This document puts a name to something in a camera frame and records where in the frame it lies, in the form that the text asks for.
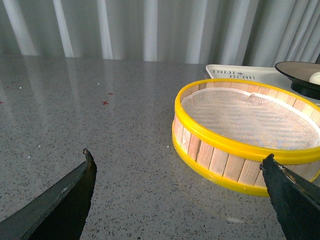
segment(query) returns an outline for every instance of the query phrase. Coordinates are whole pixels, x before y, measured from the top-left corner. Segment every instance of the gray countertop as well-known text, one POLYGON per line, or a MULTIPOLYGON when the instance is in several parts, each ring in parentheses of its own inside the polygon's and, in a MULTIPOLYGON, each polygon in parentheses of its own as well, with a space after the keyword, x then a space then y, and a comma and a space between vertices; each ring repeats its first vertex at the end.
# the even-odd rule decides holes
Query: gray countertop
POLYGON ((0 56, 0 221, 88 148, 97 179, 81 239, 285 239, 269 198, 208 181, 172 145, 178 91, 207 78, 196 64, 0 56))

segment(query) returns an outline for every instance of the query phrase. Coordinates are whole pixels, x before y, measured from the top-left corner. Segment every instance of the white curtain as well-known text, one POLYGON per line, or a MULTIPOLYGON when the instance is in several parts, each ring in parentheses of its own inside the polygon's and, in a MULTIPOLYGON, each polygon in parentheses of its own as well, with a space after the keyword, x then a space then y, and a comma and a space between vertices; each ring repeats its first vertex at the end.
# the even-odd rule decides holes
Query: white curtain
POLYGON ((320 1, 0 0, 0 54, 320 63, 320 1))

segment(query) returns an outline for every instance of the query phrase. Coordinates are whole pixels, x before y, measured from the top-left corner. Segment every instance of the black bowl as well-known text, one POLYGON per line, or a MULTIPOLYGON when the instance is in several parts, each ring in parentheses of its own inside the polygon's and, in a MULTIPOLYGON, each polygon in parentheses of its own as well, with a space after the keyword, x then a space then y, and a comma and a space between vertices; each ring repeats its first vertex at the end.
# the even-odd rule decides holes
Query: black bowl
POLYGON ((320 100, 320 85, 309 82, 312 74, 320 72, 320 64, 302 61, 282 61, 275 66, 291 81, 292 90, 303 96, 320 100))

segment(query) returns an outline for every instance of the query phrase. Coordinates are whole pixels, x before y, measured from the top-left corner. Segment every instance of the white object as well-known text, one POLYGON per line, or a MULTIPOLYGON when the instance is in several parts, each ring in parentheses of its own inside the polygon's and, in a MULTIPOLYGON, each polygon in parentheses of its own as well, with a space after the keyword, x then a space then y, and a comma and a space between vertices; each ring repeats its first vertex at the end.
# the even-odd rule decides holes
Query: white object
POLYGON ((205 67, 212 79, 240 79, 263 83, 287 90, 320 106, 320 100, 303 96, 291 89, 292 81, 274 67, 232 66, 210 64, 205 67))
POLYGON ((309 83, 320 85, 320 71, 311 75, 309 83))

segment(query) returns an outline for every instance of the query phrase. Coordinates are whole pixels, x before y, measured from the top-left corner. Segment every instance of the white mesh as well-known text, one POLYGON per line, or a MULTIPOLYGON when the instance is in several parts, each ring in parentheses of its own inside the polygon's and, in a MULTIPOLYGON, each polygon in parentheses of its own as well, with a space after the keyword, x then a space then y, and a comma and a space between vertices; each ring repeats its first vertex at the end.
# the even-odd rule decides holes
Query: white mesh
POLYGON ((181 104, 202 126, 245 144, 282 150, 320 146, 315 122, 270 96, 214 87, 194 92, 181 104))

